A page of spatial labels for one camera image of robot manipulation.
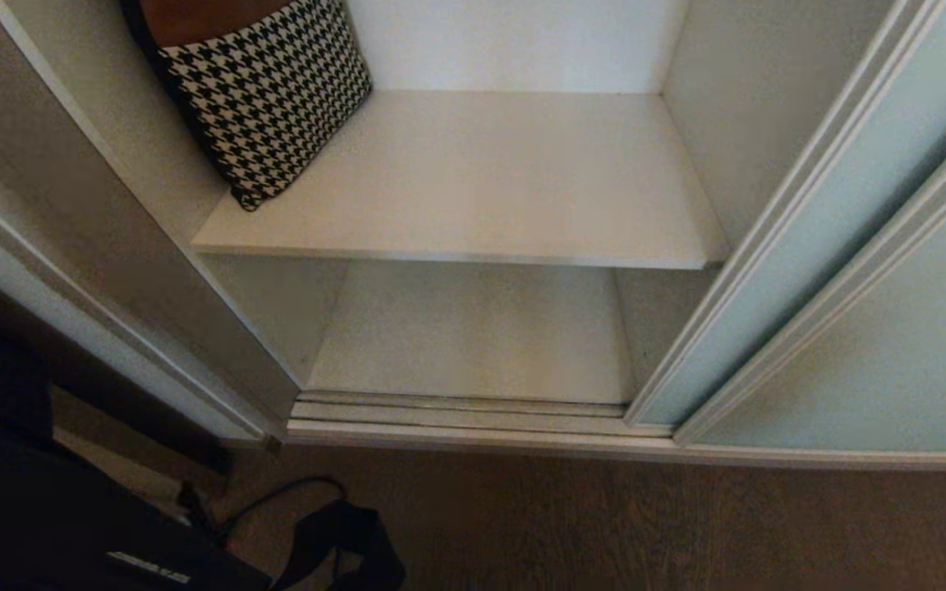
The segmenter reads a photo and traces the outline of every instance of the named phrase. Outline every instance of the closet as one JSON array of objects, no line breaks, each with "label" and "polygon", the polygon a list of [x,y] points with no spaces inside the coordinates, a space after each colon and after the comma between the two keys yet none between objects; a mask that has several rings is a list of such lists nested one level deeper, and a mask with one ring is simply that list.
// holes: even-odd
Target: closet
[{"label": "closet", "polygon": [[627,407],[688,319],[712,314],[697,307],[726,261],[777,223],[769,200],[908,12],[348,0],[375,90],[248,213],[115,0],[78,4],[0,0],[0,20],[293,378],[296,425],[639,437],[673,426],[627,426]]}]

